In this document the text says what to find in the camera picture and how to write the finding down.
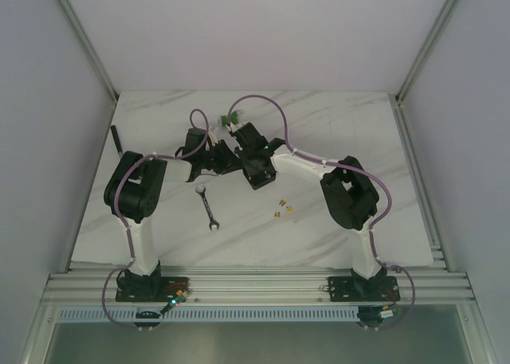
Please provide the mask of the black fuse box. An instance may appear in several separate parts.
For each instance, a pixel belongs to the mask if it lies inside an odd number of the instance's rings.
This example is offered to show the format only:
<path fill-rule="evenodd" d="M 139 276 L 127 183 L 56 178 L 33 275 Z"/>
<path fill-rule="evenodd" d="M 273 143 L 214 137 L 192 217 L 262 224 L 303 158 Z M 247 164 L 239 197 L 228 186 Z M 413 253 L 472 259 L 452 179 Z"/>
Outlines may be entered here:
<path fill-rule="evenodd" d="M 269 183 L 274 182 L 277 173 L 275 170 L 249 170 L 244 168 L 243 175 L 253 190 L 259 190 Z"/>

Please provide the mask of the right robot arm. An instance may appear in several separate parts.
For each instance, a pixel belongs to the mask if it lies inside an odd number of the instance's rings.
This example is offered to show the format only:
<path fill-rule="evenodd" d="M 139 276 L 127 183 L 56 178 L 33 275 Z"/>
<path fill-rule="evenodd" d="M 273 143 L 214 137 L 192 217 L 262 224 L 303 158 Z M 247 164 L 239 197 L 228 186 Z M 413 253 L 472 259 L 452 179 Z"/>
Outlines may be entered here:
<path fill-rule="evenodd" d="M 371 299 L 381 290 L 376 275 L 379 264 L 371 249 L 368 223 L 377 213 L 379 194 L 354 158 L 330 162 L 290 149 L 283 139 L 268 141 L 251 123 L 229 123 L 229 134 L 237 141 L 235 154 L 244 176 L 255 190 L 280 176 L 294 176 L 322 190 L 333 221 L 348 231 L 351 245 L 354 293 Z"/>

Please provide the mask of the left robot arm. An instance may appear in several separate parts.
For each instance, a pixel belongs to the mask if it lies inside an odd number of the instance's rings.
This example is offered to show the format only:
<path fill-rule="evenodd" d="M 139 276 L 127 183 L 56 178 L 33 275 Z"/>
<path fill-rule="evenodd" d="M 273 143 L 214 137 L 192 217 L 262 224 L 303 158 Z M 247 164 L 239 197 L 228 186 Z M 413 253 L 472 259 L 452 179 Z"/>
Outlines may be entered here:
<path fill-rule="evenodd" d="M 240 159 L 226 142 L 200 128 L 188 130 L 185 144 L 174 155 L 123 153 L 104 190 L 104 203 L 126 230 L 127 270 L 140 276 L 134 292 L 143 301 L 156 301 L 163 292 L 163 282 L 152 275 L 159 258 L 151 222 L 163 184 L 188 183 L 207 172 L 223 175 L 240 169 Z"/>

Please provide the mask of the silver combination wrench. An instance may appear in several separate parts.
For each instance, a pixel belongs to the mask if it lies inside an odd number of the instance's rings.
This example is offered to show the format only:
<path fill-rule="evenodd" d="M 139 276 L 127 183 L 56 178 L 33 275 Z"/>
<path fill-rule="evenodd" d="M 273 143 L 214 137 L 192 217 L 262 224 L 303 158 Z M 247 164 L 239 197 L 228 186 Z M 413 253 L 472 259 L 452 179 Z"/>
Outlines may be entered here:
<path fill-rule="evenodd" d="M 209 218 L 209 229 L 211 232 L 218 231 L 219 230 L 219 223 L 215 219 L 212 210 L 210 208 L 210 205 L 206 198 L 206 187 L 203 184 L 199 184 L 195 187 L 195 192 L 200 196 L 202 199 L 202 203 L 205 207 L 205 210 L 207 212 L 208 218 Z"/>

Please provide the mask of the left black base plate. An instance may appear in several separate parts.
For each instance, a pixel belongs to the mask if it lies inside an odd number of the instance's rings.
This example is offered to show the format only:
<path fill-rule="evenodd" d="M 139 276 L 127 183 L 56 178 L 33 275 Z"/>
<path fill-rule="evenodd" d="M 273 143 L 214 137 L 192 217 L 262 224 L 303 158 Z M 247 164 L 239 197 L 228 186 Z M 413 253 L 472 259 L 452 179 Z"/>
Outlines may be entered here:
<path fill-rule="evenodd" d="M 162 303 L 189 287 L 186 277 L 120 276 L 116 279 L 116 302 Z"/>

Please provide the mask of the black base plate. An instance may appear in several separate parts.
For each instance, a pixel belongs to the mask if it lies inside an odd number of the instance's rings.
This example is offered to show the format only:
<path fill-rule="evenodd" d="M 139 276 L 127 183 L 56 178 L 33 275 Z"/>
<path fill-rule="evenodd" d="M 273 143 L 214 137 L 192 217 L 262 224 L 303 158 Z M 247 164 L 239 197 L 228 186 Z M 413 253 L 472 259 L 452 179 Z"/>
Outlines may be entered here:
<path fill-rule="evenodd" d="M 162 303 L 189 287 L 186 277 L 120 276 L 116 279 L 116 302 Z"/>
<path fill-rule="evenodd" d="M 332 302 L 380 303 L 401 299 L 398 281 L 394 276 L 372 277 L 369 280 L 354 276 L 330 276 L 327 288 Z"/>

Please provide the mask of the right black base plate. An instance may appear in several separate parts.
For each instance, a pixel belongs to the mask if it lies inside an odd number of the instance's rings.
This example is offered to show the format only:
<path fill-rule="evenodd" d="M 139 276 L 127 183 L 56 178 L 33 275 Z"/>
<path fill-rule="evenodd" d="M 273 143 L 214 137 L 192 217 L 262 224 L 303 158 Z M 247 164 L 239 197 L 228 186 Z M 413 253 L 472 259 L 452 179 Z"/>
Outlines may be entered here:
<path fill-rule="evenodd" d="M 401 299 L 398 281 L 394 276 L 372 277 L 369 280 L 354 276 L 330 276 L 327 288 L 332 302 L 380 303 Z"/>

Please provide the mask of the aluminium frame rail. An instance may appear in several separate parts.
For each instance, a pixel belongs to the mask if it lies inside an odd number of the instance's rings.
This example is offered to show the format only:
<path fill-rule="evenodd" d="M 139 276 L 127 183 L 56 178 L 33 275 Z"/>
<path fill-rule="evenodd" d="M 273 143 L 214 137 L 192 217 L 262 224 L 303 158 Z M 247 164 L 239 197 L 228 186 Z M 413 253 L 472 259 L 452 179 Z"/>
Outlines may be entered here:
<path fill-rule="evenodd" d="M 76 263 L 66 273 L 49 276 L 42 302 L 60 305 L 113 303 L 116 283 L 107 282 L 112 270 L 105 264 Z M 184 276 L 190 283 L 189 304 L 195 305 L 319 305 L 329 301 L 330 276 L 347 270 L 328 268 L 164 267 L 165 276 Z M 401 302 L 418 305 L 472 303 L 475 295 L 464 272 L 419 268 L 396 276 Z"/>

